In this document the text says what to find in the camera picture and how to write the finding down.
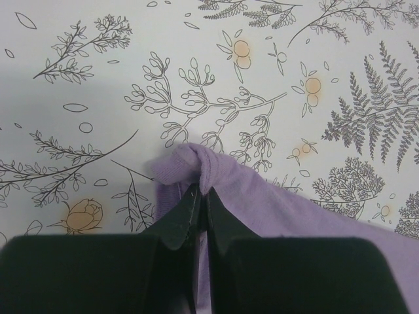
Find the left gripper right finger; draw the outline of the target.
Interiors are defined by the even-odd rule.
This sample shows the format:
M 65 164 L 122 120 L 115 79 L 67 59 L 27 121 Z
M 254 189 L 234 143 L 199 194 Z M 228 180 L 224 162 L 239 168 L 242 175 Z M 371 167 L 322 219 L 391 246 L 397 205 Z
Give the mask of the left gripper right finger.
M 407 313 L 384 255 L 356 237 L 260 237 L 206 198 L 214 313 Z

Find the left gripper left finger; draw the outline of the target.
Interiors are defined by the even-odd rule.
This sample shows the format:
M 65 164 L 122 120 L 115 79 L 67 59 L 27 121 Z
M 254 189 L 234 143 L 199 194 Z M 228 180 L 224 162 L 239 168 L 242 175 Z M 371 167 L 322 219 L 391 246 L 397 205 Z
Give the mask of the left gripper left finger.
M 140 234 L 23 235 L 1 249 L 2 313 L 195 313 L 202 195 Z

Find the purple t shirt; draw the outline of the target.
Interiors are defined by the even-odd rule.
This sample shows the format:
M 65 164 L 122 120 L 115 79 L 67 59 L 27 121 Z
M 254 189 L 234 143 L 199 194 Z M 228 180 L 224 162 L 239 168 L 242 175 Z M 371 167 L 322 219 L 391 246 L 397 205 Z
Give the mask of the purple t shirt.
M 323 209 L 314 202 L 268 183 L 233 157 L 202 145 L 177 146 L 152 162 L 156 218 L 166 215 L 188 187 L 202 194 L 214 189 L 223 205 L 263 237 L 359 237 L 374 243 L 386 257 L 411 313 L 418 312 L 418 240 Z

